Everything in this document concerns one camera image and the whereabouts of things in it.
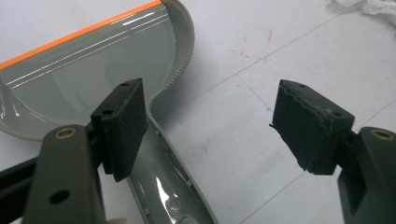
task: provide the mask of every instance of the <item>red scribble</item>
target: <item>red scribble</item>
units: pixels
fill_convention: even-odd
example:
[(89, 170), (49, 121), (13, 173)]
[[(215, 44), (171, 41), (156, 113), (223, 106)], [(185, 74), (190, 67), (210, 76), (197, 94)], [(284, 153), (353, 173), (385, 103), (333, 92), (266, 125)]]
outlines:
[(273, 34), (272, 34), (272, 30), (271, 29), (267, 29), (267, 31), (268, 31), (268, 44), (271, 42), (271, 40), (272, 40), (272, 37), (273, 37)]

